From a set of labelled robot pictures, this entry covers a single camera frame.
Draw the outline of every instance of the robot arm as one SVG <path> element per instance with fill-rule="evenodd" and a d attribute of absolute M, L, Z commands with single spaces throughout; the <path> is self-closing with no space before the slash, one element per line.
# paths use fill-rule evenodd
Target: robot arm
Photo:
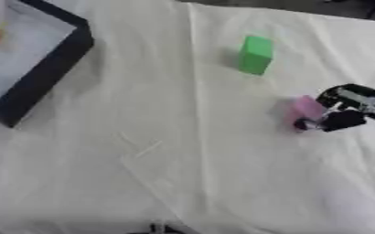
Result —
<path fill-rule="evenodd" d="M 375 120 L 375 90 L 347 84 L 324 91 L 316 101 L 328 111 L 318 121 L 307 118 L 295 122 L 300 130 L 318 129 L 333 132 L 367 123 L 367 119 Z"/>

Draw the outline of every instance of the green cube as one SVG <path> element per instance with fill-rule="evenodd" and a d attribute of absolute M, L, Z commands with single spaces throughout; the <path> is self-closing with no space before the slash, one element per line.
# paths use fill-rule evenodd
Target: green cube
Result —
<path fill-rule="evenodd" d="M 247 36 L 240 54 L 243 72 L 262 75 L 273 59 L 273 42 L 263 37 Z"/>

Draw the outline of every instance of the black box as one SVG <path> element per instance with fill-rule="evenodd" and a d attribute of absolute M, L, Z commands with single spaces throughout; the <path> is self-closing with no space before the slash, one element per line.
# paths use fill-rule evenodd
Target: black box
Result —
<path fill-rule="evenodd" d="M 87 20 L 84 18 L 75 16 L 70 12 L 42 0 L 13 1 L 15 2 L 14 5 L 9 7 L 12 8 L 10 8 L 10 10 L 13 11 L 14 15 L 18 12 L 24 14 L 24 11 L 31 11 L 29 7 L 32 7 L 33 15 L 38 16 L 38 20 L 53 18 L 50 21 L 58 20 L 64 22 L 64 27 L 68 28 L 68 26 L 65 26 L 67 24 L 70 26 L 70 32 L 64 36 L 64 38 L 61 39 L 61 41 L 50 50 L 50 52 L 45 53 L 44 57 L 39 59 L 36 63 L 31 62 L 33 67 L 28 69 L 27 73 L 22 77 L 16 77 L 16 81 L 9 81 L 14 80 L 14 78 L 10 79 L 10 74 L 7 74 L 6 76 L 0 75 L 0 83 L 7 83 L 8 85 L 0 86 L 0 122 L 8 127 L 14 127 L 34 107 L 34 105 L 39 102 L 42 97 L 44 97 L 44 95 L 46 95 L 52 87 L 59 82 L 68 71 L 70 71 L 70 69 L 72 69 L 72 67 L 92 48 L 94 44 L 90 27 Z M 30 22 L 23 17 L 21 18 L 21 24 L 24 24 L 24 20 Z M 32 34 L 35 36 L 36 32 L 36 30 L 33 30 Z M 35 40 L 34 42 L 37 42 L 39 45 L 40 39 Z"/>

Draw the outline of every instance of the table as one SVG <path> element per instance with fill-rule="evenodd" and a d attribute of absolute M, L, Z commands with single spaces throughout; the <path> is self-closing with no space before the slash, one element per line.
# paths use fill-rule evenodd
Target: table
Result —
<path fill-rule="evenodd" d="M 375 88 L 375 22 L 170 0 L 60 3 L 90 20 L 97 45 L 21 124 L 0 126 L 0 223 L 375 233 L 375 124 L 294 134 L 281 117 L 289 98 Z M 249 34 L 275 43 L 263 77 L 235 69 Z"/>

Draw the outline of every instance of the white fabric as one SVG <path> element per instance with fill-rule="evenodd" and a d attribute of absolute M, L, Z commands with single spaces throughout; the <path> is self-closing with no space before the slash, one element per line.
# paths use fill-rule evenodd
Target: white fabric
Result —
<path fill-rule="evenodd" d="M 202 233 L 375 233 L 375 124 L 296 134 L 282 120 L 289 98 L 375 88 L 375 22 L 170 0 L 52 2 L 87 17 L 97 44 L 14 130 L 0 126 L 0 222 L 180 218 Z M 274 41 L 263 77 L 235 69 L 249 34 Z"/>

